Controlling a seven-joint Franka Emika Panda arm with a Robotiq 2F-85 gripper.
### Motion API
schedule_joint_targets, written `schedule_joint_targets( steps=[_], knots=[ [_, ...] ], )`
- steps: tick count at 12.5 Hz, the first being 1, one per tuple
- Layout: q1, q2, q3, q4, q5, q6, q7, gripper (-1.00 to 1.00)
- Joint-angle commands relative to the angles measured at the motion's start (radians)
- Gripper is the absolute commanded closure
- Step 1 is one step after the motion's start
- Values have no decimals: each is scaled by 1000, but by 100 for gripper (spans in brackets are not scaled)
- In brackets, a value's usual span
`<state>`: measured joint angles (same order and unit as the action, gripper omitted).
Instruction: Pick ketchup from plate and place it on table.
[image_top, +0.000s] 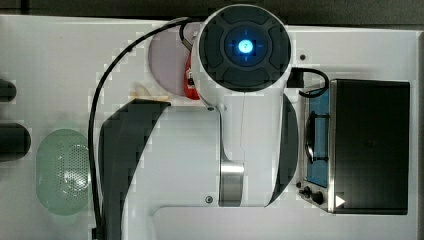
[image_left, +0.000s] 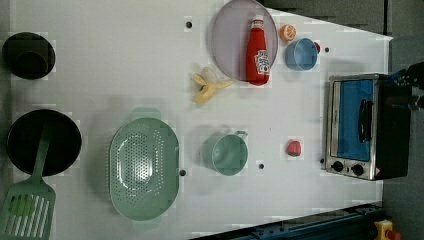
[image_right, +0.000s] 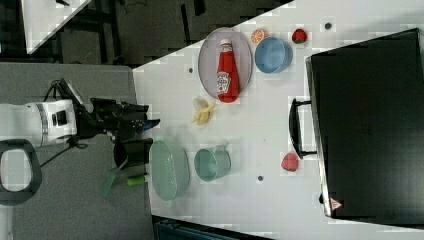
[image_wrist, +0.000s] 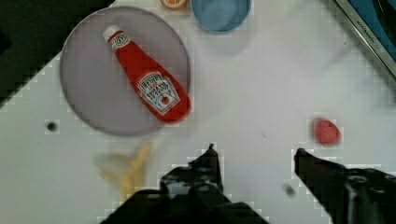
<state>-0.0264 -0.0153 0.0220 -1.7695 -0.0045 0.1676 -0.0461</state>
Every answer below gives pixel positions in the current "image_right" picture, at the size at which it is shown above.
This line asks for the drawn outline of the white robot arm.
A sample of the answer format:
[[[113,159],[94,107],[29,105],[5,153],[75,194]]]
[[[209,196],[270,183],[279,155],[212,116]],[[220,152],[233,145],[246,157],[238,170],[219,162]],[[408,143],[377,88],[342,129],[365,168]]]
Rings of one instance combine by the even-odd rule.
[[[30,179],[20,189],[1,185],[1,204],[15,207],[30,200],[41,187],[42,168],[36,150],[65,144],[85,149],[86,139],[105,134],[114,143],[132,140],[157,126],[147,117],[147,105],[93,98],[91,109],[70,98],[52,102],[1,105],[1,159],[29,165]]]

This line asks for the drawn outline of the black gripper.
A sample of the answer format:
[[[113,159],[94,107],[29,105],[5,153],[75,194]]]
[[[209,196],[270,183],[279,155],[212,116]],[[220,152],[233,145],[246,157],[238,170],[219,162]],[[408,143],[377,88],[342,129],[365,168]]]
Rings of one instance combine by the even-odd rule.
[[[148,105],[102,98],[91,98],[91,103],[91,112],[85,106],[76,105],[77,136],[80,139],[110,133],[115,139],[130,140],[160,123],[159,119],[147,120]]]

